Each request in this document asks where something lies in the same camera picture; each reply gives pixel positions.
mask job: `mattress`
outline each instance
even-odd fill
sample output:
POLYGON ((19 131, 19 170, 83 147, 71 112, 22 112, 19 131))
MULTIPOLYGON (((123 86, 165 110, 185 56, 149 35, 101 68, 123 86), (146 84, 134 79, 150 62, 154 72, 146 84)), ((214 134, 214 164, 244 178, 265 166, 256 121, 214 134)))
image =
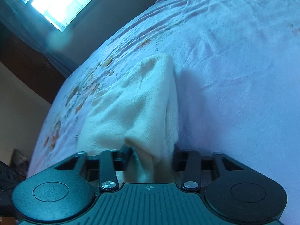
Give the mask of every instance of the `mattress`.
POLYGON ((94 94, 142 59, 174 58, 179 145, 224 152, 280 183, 300 221, 300 0, 157 0, 63 84, 28 177, 77 151, 94 94))

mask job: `gray wall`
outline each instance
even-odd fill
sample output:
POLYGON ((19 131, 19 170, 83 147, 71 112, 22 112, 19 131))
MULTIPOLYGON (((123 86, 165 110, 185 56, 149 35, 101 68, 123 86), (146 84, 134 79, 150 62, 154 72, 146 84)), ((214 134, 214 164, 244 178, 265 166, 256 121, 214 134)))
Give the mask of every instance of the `gray wall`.
POLYGON ((0 62, 0 161, 13 149, 31 157, 50 107, 0 62))
POLYGON ((130 20, 152 6, 156 0, 93 0, 92 8, 76 26, 49 37, 53 48, 82 64, 103 42, 130 20))

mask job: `metal screw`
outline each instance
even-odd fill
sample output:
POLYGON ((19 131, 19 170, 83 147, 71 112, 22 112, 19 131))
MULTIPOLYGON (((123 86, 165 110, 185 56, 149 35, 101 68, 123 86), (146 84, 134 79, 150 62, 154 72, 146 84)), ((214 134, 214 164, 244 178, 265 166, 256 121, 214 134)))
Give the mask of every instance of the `metal screw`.
POLYGON ((183 184, 186 189, 196 189, 198 187, 198 183, 194 181, 188 181, 183 184))
POLYGON ((112 188, 116 187, 117 185, 116 185, 116 183, 113 182, 113 181, 106 181, 106 182, 103 182, 103 183, 101 184, 101 186, 102 186, 104 189, 112 189, 112 188))

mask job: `white towel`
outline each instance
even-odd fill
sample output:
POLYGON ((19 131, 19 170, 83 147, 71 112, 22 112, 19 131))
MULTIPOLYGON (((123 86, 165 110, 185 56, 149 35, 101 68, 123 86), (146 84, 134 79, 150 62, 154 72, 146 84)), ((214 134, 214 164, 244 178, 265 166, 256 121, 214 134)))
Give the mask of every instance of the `white towel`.
POLYGON ((126 144, 134 148, 122 182, 174 182, 171 168, 178 140, 178 104, 173 58, 160 54, 139 62, 110 87, 96 93, 77 150, 98 155, 126 144))

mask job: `white crosshair logo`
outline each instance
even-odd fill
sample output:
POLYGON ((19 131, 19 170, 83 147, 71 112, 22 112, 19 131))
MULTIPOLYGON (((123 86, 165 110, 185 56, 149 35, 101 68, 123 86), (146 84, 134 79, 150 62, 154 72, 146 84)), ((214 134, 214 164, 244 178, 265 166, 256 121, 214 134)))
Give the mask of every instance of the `white crosshair logo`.
POLYGON ((152 190, 152 189, 154 189, 154 187, 151 186, 151 185, 149 185, 149 186, 147 186, 145 189, 152 190))

